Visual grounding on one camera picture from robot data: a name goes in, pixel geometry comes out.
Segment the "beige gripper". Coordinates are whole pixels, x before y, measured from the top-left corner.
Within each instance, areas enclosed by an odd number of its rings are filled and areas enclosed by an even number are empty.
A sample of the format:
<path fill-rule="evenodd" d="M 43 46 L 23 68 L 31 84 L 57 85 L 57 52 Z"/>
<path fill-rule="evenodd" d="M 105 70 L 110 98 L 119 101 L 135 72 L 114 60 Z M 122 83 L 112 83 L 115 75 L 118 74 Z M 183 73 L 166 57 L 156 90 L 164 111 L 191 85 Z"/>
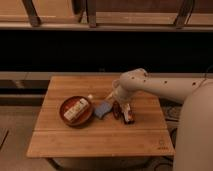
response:
<path fill-rule="evenodd" d="M 131 92 L 124 89 L 115 89 L 105 98 L 105 100 L 110 104 L 117 101 L 121 107 L 121 111 L 127 113 L 130 111 L 131 96 Z"/>

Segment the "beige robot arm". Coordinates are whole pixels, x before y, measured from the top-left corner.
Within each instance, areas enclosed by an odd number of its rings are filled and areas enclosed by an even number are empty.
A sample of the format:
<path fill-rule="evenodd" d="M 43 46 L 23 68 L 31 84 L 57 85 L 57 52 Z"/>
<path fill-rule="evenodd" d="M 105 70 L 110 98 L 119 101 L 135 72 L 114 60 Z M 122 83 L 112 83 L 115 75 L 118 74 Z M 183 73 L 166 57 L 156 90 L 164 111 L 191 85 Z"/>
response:
<path fill-rule="evenodd" d="M 173 171 L 213 171 L 213 78 L 154 77 L 139 68 L 112 81 L 120 104 L 144 91 L 182 105 Z"/>

